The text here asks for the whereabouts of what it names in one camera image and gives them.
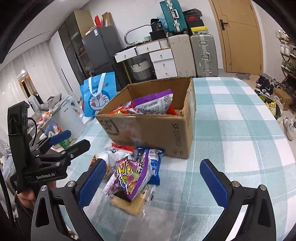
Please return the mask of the person's left hand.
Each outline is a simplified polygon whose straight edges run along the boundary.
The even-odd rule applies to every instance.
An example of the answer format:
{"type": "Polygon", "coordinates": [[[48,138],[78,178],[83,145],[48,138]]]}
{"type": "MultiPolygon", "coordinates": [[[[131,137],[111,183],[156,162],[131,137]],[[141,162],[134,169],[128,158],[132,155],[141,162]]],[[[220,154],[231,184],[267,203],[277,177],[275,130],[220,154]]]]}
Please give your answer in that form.
{"type": "Polygon", "coordinates": [[[16,195],[23,207],[28,208],[32,211],[34,210],[36,197],[32,189],[28,188],[23,192],[20,192],[20,193],[17,192],[16,195]]]}

